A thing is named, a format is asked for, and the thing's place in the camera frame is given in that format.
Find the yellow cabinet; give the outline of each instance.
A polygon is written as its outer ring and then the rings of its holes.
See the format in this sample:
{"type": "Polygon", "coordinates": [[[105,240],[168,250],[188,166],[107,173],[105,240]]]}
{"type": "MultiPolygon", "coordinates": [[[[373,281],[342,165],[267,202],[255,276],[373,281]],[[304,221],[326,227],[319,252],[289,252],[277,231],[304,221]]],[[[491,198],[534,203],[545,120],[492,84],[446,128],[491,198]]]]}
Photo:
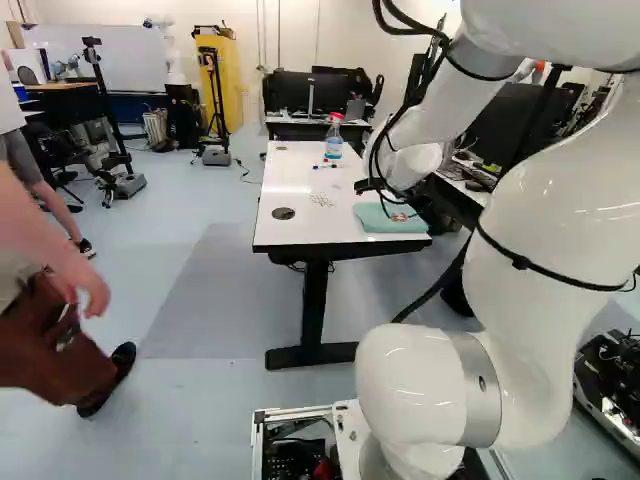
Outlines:
{"type": "MultiPolygon", "coordinates": [[[[200,47],[216,48],[218,50],[218,69],[220,71],[220,85],[222,86],[222,101],[227,129],[230,133],[237,131],[244,123],[242,110],[243,86],[240,77],[240,65],[235,40],[220,35],[194,35],[196,49],[200,47]]],[[[203,101],[205,104],[207,125],[211,122],[213,106],[212,86],[209,80],[207,65],[200,65],[200,81],[202,83],[203,101]]],[[[215,77],[213,88],[216,88],[215,77]]]]}

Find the black monitor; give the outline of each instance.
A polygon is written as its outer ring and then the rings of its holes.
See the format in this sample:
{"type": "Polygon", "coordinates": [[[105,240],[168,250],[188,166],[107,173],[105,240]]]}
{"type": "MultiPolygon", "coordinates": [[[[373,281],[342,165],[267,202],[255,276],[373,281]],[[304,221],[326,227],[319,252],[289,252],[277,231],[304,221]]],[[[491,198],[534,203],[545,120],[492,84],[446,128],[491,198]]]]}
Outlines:
{"type": "Polygon", "coordinates": [[[309,106],[309,79],[311,73],[275,71],[269,81],[275,110],[307,111],[309,106]]]}
{"type": "MultiPolygon", "coordinates": [[[[485,162],[507,169],[513,167],[527,119],[541,90],[541,85],[507,83],[467,128],[464,145],[472,145],[469,150],[485,162]]],[[[569,89],[556,88],[553,91],[518,161],[557,140],[555,133],[571,114],[575,101],[576,96],[569,89]]]]}
{"type": "Polygon", "coordinates": [[[331,113],[347,111],[351,99],[351,79],[344,73],[313,73],[313,111],[331,113]]]}
{"type": "Polygon", "coordinates": [[[269,77],[268,110],[289,112],[309,108],[309,84],[313,80],[313,111],[345,112],[349,100],[349,77],[341,73],[275,71],[269,77]]]}

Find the white tabletop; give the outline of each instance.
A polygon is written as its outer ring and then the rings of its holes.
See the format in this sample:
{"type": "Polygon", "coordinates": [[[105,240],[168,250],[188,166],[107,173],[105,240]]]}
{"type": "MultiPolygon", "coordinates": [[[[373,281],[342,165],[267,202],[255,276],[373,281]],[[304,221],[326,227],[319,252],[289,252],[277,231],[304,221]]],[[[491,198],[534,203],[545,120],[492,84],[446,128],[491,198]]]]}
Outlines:
{"type": "Polygon", "coordinates": [[[324,150],[324,142],[269,142],[254,248],[430,241],[426,233],[366,233],[352,207],[379,200],[376,192],[358,196],[353,190],[353,183],[365,178],[362,159],[345,143],[338,168],[314,170],[314,165],[323,165],[324,150]],[[271,212],[278,207],[292,208],[295,216],[290,220],[273,218],[271,212]]]}
{"type": "MultiPolygon", "coordinates": [[[[265,123],[289,123],[289,124],[302,124],[302,125],[329,125],[329,122],[327,121],[327,119],[325,118],[294,118],[291,117],[288,113],[283,113],[283,115],[280,116],[274,116],[274,115],[267,115],[265,117],[265,123]]],[[[356,126],[356,127],[363,127],[363,128],[368,128],[371,125],[368,122],[365,122],[362,119],[357,119],[357,120],[349,120],[348,122],[342,122],[340,124],[340,126],[356,126]]]]}
{"type": "Polygon", "coordinates": [[[44,113],[44,112],[22,112],[25,118],[33,117],[34,115],[40,115],[41,113],[44,113]]]}
{"type": "MultiPolygon", "coordinates": [[[[454,158],[453,161],[467,167],[471,167],[473,164],[473,160],[458,160],[454,158]]],[[[438,175],[440,178],[442,178],[445,182],[447,182],[449,185],[454,187],[456,190],[458,190],[459,192],[463,193],[464,195],[469,197],[471,200],[476,202],[482,208],[486,207],[487,204],[489,203],[489,198],[491,198],[491,194],[489,192],[474,192],[472,190],[469,190],[467,187],[465,187],[465,180],[451,180],[450,178],[447,178],[440,171],[436,171],[436,175],[438,175]]]]}

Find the gray carpet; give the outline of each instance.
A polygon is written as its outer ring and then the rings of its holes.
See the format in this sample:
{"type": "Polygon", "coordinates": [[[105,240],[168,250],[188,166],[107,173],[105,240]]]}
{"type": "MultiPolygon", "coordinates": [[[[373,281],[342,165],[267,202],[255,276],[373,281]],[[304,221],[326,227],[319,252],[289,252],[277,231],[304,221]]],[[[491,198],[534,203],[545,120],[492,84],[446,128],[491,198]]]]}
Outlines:
{"type": "MultiPolygon", "coordinates": [[[[147,358],[262,358],[300,336],[302,274],[253,254],[253,229],[211,226],[195,246],[141,346],[147,358]]],[[[324,341],[357,341],[421,294],[459,241],[419,253],[336,263],[329,277],[324,341]]],[[[475,329],[437,298],[412,321],[475,329]]]]}

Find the whiteboard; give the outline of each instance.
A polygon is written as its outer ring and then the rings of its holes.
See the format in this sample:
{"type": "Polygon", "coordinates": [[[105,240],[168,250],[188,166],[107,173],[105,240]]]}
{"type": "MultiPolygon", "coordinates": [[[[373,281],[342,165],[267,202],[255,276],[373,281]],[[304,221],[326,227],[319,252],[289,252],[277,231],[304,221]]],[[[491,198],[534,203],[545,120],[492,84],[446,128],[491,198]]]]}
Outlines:
{"type": "MultiPolygon", "coordinates": [[[[82,57],[82,37],[102,39],[96,46],[107,89],[164,92],[168,83],[164,38],[157,28],[133,25],[40,24],[22,30],[25,47],[44,48],[49,64],[67,63],[74,53],[82,57]]],[[[80,61],[82,76],[93,77],[93,67],[80,61]]]]}

